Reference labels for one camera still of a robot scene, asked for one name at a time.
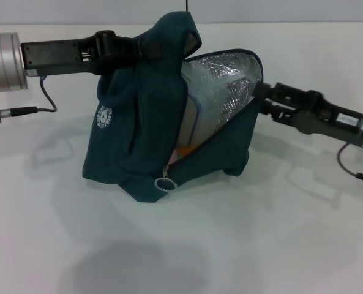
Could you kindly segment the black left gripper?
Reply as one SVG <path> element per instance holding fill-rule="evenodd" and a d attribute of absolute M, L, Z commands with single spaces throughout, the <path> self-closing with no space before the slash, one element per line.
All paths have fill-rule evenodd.
<path fill-rule="evenodd" d="M 132 67 L 139 60 L 162 58 L 161 44 L 119 37 L 114 31 L 99 31 L 83 39 L 26 42 L 21 51 L 29 77 L 104 75 Z"/>

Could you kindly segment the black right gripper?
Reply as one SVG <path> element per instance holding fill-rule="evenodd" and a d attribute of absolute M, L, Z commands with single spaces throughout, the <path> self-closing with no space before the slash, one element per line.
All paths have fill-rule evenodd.
<path fill-rule="evenodd" d="M 265 100 L 262 115 L 270 115 L 277 123 L 294 123 L 303 134 L 321 134 L 363 148 L 363 114 L 328 102 L 316 91 L 302 91 L 277 83 L 275 86 L 257 82 L 256 99 L 278 103 L 296 103 L 296 111 Z"/>

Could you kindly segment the dark teal insulated lunch bag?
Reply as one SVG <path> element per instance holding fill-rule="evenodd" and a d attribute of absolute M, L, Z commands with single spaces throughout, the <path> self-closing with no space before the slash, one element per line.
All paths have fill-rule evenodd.
<path fill-rule="evenodd" d="M 99 105 L 83 165 L 84 178 L 116 184 L 136 201 L 154 203 L 184 183 L 223 171 L 239 176 L 249 159 L 262 100 L 253 97 L 263 80 L 259 57 L 248 50 L 196 55 L 202 41 L 189 12 L 164 15 L 136 36 L 159 43 L 162 58 L 100 77 Z M 228 97 L 215 132 L 197 149 L 172 164 L 185 106 L 182 65 L 198 61 L 228 79 Z"/>

